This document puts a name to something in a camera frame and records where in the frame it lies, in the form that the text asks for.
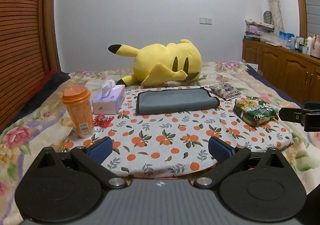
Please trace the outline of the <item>purple and grey towel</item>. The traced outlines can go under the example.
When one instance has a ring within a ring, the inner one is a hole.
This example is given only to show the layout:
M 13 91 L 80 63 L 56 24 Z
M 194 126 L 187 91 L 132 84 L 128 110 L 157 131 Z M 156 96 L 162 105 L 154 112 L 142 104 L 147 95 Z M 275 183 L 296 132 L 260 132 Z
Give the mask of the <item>purple and grey towel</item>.
M 136 113 L 166 114 L 218 108 L 220 101 L 204 88 L 166 89 L 141 92 L 137 96 Z

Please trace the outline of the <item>red candy wrapper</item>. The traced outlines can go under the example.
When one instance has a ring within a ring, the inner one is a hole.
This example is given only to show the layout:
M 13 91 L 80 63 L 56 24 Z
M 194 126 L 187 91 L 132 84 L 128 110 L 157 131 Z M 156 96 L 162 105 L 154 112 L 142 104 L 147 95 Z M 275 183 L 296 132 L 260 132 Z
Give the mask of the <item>red candy wrapper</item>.
M 94 117 L 93 123 L 95 126 L 106 129 L 114 120 L 114 116 L 105 116 L 104 114 L 98 114 Z

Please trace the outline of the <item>wooden sideboard cabinet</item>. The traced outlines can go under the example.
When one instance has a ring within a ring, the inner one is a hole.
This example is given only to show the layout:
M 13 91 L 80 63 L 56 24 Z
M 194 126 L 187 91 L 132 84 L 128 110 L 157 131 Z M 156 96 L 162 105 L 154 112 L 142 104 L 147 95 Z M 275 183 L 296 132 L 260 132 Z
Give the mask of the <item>wooden sideboard cabinet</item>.
M 319 102 L 319 59 L 258 41 L 242 41 L 242 58 L 299 103 Z

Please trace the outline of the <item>green yellow snack bag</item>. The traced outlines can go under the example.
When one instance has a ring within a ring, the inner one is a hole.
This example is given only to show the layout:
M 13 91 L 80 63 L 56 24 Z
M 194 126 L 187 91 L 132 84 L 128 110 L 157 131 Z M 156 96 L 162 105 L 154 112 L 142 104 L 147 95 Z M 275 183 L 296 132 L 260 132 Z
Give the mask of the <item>green yellow snack bag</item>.
M 258 127 L 270 121 L 279 120 L 276 111 L 264 101 L 245 99 L 236 100 L 233 111 L 246 124 L 251 127 Z

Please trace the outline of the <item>orange print white cloth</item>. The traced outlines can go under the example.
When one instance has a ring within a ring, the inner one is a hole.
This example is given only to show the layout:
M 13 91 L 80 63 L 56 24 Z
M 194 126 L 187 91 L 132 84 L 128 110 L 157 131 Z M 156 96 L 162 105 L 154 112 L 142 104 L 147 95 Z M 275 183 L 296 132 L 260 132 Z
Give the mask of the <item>orange print white cloth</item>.
M 162 178 L 212 167 L 216 161 L 208 151 L 210 137 L 253 152 L 282 149 L 292 143 L 290 131 L 278 122 L 255 128 L 244 123 L 233 112 L 234 101 L 221 101 L 216 109 L 139 116 L 138 94 L 139 90 L 126 91 L 120 111 L 108 128 L 96 127 L 89 138 L 71 131 L 62 150 L 88 147 L 108 136 L 113 148 L 103 162 L 105 168 L 119 176 Z

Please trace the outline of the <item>orange plastic cup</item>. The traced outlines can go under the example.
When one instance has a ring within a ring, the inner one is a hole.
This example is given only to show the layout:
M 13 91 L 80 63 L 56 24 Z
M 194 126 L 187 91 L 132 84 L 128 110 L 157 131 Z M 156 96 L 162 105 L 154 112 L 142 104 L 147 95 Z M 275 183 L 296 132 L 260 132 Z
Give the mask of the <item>orange plastic cup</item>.
M 67 107 L 77 133 L 82 138 L 90 137 L 94 133 L 90 97 L 91 93 L 85 86 L 66 88 L 62 94 L 62 102 Z

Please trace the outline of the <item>pink tissue box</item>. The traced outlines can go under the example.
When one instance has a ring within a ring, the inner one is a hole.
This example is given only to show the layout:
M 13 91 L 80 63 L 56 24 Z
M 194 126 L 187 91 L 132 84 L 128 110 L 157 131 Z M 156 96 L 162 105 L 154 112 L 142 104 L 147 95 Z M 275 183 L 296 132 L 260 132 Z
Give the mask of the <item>pink tissue box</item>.
M 92 99 L 93 114 L 115 115 L 125 98 L 125 85 L 117 85 L 114 80 L 101 84 L 101 92 Z

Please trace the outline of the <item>purple snack packet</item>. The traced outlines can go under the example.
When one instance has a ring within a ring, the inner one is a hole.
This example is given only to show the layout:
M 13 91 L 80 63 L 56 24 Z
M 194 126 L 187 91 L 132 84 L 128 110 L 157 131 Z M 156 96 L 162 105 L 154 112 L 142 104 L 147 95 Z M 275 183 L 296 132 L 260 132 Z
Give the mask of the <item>purple snack packet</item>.
M 210 90 L 225 101 L 232 100 L 241 95 L 240 91 L 228 83 L 220 82 L 209 86 Z

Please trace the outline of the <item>white paper by bed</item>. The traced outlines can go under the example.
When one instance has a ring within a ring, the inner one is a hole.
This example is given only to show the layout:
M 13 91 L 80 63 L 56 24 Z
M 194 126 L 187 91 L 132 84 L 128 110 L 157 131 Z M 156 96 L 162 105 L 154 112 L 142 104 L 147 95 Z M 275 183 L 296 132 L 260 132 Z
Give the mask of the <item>white paper by bed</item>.
M 247 63 L 248 66 L 252 67 L 256 72 L 258 72 L 258 64 L 255 63 Z

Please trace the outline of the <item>blue tissue pack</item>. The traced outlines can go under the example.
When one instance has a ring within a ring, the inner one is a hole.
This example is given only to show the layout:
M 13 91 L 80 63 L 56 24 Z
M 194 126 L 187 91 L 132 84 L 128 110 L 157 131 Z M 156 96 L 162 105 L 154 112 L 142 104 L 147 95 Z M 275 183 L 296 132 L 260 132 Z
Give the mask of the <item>blue tissue pack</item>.
M 293 33 L 279 32 L 279 42 L 283 48 L 291 48 L 291 39 L 295 38 Z

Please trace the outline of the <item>stack of boxes on cabinet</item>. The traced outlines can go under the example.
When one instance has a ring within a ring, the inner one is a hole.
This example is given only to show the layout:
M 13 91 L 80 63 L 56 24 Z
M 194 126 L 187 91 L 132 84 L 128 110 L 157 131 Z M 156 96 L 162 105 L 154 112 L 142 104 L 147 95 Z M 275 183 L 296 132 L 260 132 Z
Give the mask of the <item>stack of boxes on cabinet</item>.
M 244 40 L 267 42 L 275 36 L 274 25 L 245 20 L 246 30 Z

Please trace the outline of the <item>yellow Pikachu plush toy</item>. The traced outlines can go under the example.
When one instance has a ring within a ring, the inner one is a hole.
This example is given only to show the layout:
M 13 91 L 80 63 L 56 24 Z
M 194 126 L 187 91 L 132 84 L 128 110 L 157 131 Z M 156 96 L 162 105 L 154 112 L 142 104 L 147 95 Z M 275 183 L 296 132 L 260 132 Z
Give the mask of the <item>yellow Pikachu plush toy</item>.
M 155 87 L 168 81 L 192 82 L 199 78 L 202 57 L 189 40 L 179 43 L 151 44 L 141 49 L 124 44 L 113 44 L 108 50 L 116 55 L 133 57 L 133 73 L 122 77 L 117 84 Z

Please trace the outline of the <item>wooden slatted wardrobe door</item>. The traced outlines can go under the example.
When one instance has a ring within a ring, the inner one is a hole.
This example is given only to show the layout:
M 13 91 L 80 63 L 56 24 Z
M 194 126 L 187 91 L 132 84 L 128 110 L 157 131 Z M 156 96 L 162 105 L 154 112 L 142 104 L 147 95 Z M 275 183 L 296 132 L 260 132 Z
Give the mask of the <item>wooden slatted wardrobe door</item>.
M 1 0 L 1 129 L 59 69 L 53 0 Z

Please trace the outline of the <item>white wall switch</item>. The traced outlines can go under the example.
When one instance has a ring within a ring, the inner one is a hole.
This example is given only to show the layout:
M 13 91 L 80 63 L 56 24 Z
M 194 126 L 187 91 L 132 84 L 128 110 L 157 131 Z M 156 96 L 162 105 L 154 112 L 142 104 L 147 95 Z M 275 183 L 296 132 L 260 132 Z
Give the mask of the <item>white wall switch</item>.
M 200 17 L 200 24 L 212 25 L 212 23 L 213 23 L 212 18 Z

